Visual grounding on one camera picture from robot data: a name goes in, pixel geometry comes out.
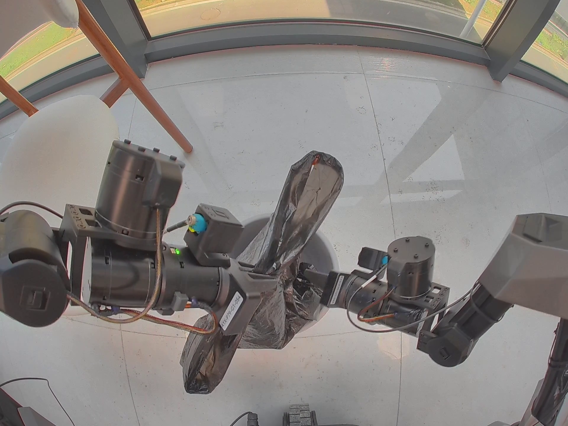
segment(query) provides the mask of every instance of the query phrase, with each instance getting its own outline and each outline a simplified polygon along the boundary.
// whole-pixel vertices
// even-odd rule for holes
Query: gray pillar
[[[134,0],[82,0],[138,77],[144,77],[148,38]]]
[[[486,38],[489,73],[502,81],[552,16],[560,0],[509,0]]]

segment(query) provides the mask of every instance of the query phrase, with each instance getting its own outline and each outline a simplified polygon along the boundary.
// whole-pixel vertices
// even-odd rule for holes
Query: black plastic bag
[[[329,154],[310,152],[288,173],[276,210],[238,260],[253,271],[278,277],[265,292],[250,323],[238,335],[190,334],[180,364],[188,393],[211,393],[223,379],[237,348],[282,349],[322,312],[321,290],[301,273],[302,250],[329,213],[343,186],[343,168]],[[210,316],[196,327],[212,326]]]

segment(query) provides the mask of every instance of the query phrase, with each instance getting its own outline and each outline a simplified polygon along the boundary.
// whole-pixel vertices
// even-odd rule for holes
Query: wooden chair frame
[[[118,74],[118,79],[103,93],[101,100],[111,107],[122,94],[131,89],[132,93],[140,100],[148,111],[154,116],[167,133],[177,142],[186,153],[191,153],[193,147],[188,139],[182,134],[172,119],[166,114],[156,99],[144,86],[140,78],[124,60],[117,47],[103,31],[89,9],[82,0],[75,0],[79,8],[79,28],[87,39],[95,46],[104,60]],[[20,110],[28,116],[35,114],[38,109],[29,102],[22,94],[13,88],[2,76],[0,76],[0,93],[7,97]]]

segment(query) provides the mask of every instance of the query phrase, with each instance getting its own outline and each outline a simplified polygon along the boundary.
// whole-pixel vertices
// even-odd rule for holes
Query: label
[[[337,278],[337,284],[335,285],[335,290],[333,291],[333,295],[331,296],[330,304],[335,304],[335,302],[337,301],[339,291],[341,290],[341,285],[343,284],[343,278],[345,278],[343,274],[339,275],[339,277]]]
[[[231,323],[231,320],[233,320],[233,317],[237,314],[238,308],[241,306],[242,302],[243,296],[238,291],[235,292],[233,299],[229,303],[229,306],[227,306],[225,314],[223,314],[223,317],[221,317],[221,320],[219,320],[219,325],[221,325],[221,328],[223,330],[227,329],[227,327]]]

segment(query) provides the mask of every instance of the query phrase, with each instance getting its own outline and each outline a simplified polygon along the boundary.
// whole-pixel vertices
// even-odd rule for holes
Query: blue connector
[[[201,233],[207,230],[207,222],[203,215],[196,213],[190,217],[191,224],[188,227],[190,232]]]

